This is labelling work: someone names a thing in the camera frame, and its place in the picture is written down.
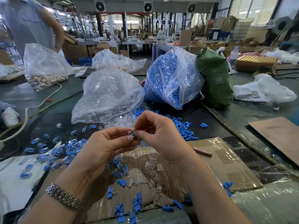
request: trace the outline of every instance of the silver watch band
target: silver watch band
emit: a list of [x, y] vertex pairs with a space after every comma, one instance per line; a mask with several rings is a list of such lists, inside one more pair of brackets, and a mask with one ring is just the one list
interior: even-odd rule
[[79, 198], [72, 196], [68, 192], [64, 191], [60, 187], [58, 187], [55, 183], [52, 183], [46, 190], [46, 193], [59, 201], [60, 203], [72, 208], [78, 209], [83, 204]]

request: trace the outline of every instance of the gray shirt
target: gray shirt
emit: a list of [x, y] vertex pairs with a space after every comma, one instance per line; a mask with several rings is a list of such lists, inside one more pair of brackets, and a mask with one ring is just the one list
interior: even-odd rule
[[42, 8], [43, 6], [36, 0], [20, 0], [16, 3], [1, 0], [0, 2], [0, 14], [13, 36], [22, 59], [26, 43], [38, 43], [47, 48], [55, 47], [52, 28], [40, 18]]

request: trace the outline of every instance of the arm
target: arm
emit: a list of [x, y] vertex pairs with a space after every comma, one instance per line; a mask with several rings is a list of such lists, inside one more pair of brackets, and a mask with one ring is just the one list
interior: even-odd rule
[[64, 42], [63, 27], [57, 20], [54, 19], [54, 17], [45, 8], [41, 8], [39, 16], [46, 25], [48, 25], [49, 27], [51, 27], [54, 30], [55, 35], [56, 35], [54, 51], [59, 52], [61, 50], [61, 47]]
[[[103, 173], [114, 156], [131, 151], [140, 140], [128, 135], [131, 128], [112, 127], [92, 134], [73, 162], [54, 183], [72, 196], [83, 200], [93, 181]], [[21, 224], [73, 223], [77, 211], [66, 207], [47, 194], [29, 210]]]
[[209, 167], [185, 142], [172, 120], [145, 111], [136, 120], [133, 132], [179, 168], [199, 223], [251, 223], [226, 194]]

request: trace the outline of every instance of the green woven sack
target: green woven sack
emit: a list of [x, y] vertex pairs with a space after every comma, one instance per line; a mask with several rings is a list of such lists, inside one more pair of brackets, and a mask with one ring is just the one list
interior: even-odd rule
[[209, 47], [196, 53], [196, 66], [204, 77], [202, 93], [214, 107], [230, 105], [234, 92], [229, 83], [228, 64], [225, 57]]

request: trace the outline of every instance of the water bottle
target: water bottle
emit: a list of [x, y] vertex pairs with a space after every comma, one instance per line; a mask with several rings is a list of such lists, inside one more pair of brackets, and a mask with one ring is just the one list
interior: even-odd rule
[[230, 63], [230, 66], [233, 68], [235, 67], [235, 62], [236, 60], [238, 59], [238, 55], [239, 55], [239, 47], [236, 46], [234, 48], [234, 50], [230, 53], [230, 57], [229, 57], [229, 63]]

